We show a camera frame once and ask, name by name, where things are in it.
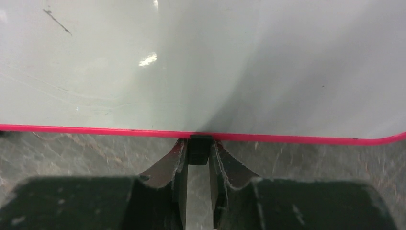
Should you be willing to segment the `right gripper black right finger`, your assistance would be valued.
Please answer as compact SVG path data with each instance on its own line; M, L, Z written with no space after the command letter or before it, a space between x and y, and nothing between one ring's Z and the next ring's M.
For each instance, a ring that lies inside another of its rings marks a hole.
M216 230L266 229L259 185L265 179L232 156L221 141L209 155L211 203Z

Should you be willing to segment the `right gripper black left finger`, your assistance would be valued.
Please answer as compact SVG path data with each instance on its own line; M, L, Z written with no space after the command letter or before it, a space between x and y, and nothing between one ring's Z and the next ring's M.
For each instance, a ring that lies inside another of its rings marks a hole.
M187 140L178 139L132 185L122 229L183 230L186 224Z

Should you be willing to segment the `white board with pink rim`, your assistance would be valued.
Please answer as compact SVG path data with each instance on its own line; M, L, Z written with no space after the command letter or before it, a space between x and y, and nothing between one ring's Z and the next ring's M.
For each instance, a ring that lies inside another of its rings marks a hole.
M3 0L0 128L406 137L403 0Z

